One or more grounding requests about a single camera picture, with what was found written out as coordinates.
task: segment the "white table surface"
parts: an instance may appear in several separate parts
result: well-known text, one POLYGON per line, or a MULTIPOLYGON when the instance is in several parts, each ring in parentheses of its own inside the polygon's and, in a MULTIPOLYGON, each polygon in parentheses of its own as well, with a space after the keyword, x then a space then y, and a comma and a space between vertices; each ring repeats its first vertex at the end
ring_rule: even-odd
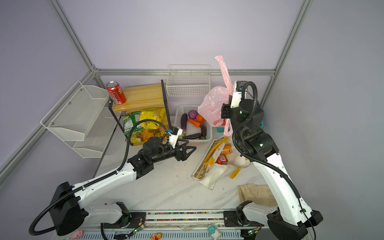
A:
MULTIPOLYGON (((215 128, 213 138, 222 136, 215 128)), ((242 169, 234 179, 230 175, 236 169, 229 167, 219 178, 213 190, 209 190, 191 175, 206 153, 209 143, 199 144, 186 161, 174 157, 154 164, 154 170, 139 178, 109 191, 93 204, 123 202, 129 210, 181 210, 181 209, 235 209, 239 204, 237 186, 266 184, 264 178, 251 164, 242 169)), ((121 164, 126 142, 117 127, 104 158, 96 172, 99 176, 121 164)), ((142 146, 129 148, 128 158, 137 154, 142 146)))

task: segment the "red soda can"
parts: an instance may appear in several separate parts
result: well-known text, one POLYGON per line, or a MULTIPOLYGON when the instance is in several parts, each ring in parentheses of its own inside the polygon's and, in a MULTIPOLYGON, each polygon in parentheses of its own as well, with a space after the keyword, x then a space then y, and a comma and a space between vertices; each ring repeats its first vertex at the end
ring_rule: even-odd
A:
POLYGON ((111 81, 107 83, 107 90, 115 104, 123 104, 125 101, 127 101, 120 87, 120 84, 117 82, 111 81))

